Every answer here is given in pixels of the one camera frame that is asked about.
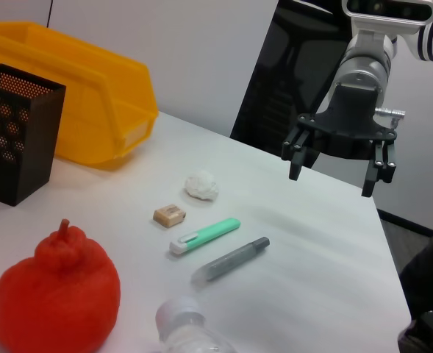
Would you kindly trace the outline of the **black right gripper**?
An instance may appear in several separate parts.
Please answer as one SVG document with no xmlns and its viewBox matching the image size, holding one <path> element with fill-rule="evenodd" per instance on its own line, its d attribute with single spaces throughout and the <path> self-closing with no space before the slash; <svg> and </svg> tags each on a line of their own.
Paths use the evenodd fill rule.
<svg viewBox="0 0 433 353">
<path fill-rule="evenodd" d="M 289 179 L 311 168 L 319 152 L 343 159 L 369 159 L 362 196 L 372 197 L 378 181 L 390 184 L 396 171 L 397 134 L 376 123 L 373 115 L 379 90 L 337 85 L 321 113 L 298 117 L 282 143 L 281 159 L 290 161 Z"/>
</svg>

